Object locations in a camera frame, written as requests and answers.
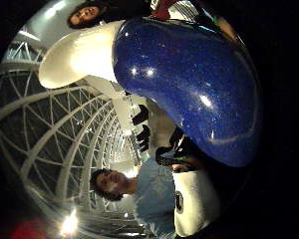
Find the light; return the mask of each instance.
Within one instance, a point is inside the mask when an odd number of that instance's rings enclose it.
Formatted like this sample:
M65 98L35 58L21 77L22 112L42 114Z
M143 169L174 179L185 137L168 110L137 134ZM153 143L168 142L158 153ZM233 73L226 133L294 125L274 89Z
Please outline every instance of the light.
M25 32L25 31L20 30L20 31L19 31L19 34L24 35L24 36L26 36L26 37L28 37L28 38L31 38L31 39L33 39L33 40L35 40L35 41L40 41L39 38L37 38L36 36L33 36L33 35L30 34L30 33Z
M131 72L132 72L132 75L133 75L133 76L135 76L135 75L138 73L138 71L137 71L136 68L132 68L132 69L131 69Z
M56 15L57 11L61 10L65 6L66 6L65 1L61 1L53 5L48 11L46 11L45 13L46 18L52 18L54 15Z
M132 135L132 131L130 129L126 130L126 131L124 131L123 135L124 136L130 136L130 135Z
M212 31L211 29L209 29L209 28L206 28L206 27L204 27L204 26L199 26L200 28L202 28L202 29L204 29L204 30L207 30L207 31L209 31L209 32L213 32L213 33L216 33L215 31Z
M126 139L123 138L123 140L122 140L122 144L121 144L121 150L123 150L123 148L124 148L124 146L125 146L125 143L126 143Z
M204 105L206 105L208 108L212 108L211 101L208 99L207 96L199 96L200 100L203 102Z
M133 178L133 177L136 177L138 175L138 172L133 168L132 170L130 170L128 172L125 172L124 175L127 178Z
M78 228L78 218L76 217L77 210L74 209L70 216L67 216L62 224L60 231L61 236L71 236Z
M152 75L153 75L153 69L152 68L148 69L147 75L148 75L148 77L152 77Z
M127 232L126 235L127 236L139 236L140 233L139 232Z

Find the blue sculpture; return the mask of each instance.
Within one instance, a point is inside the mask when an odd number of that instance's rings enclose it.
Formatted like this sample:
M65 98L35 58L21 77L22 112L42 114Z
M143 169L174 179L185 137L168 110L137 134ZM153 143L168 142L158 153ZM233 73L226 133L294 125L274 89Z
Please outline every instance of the blue sculpture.
M126 91L153 99L202 151L228 166L250 163L262 107L238 45L197 24L137 18L117 33L113 65Z

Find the black background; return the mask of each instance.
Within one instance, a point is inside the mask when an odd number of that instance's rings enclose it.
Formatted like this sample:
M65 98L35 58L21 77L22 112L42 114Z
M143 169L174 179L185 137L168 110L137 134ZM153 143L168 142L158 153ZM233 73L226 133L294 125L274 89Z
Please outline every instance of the black background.
M44 0L0 1L0 61ZM299 1L208 0L246 43L263 91L264 131L240 196L201 238L299 237ZM33 210L0 167L0 238Z

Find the blue shirt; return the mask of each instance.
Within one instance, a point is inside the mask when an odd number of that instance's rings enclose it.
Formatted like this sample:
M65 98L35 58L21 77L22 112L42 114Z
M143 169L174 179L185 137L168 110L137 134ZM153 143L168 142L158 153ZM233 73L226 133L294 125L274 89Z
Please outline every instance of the blue shirt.
M149 158L138 175L135 217L157 238L174 238L174 183L171 169Z

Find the red object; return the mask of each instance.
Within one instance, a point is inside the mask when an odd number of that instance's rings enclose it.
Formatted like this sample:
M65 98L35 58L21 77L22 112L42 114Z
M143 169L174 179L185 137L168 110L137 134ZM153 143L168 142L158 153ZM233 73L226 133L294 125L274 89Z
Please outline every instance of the red object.
M179 0L159 0L156 10L151 15L161 20L169 19L168 8L177 1Z
M10 239L48 239L45 225L41 218L22 222L12 232Z

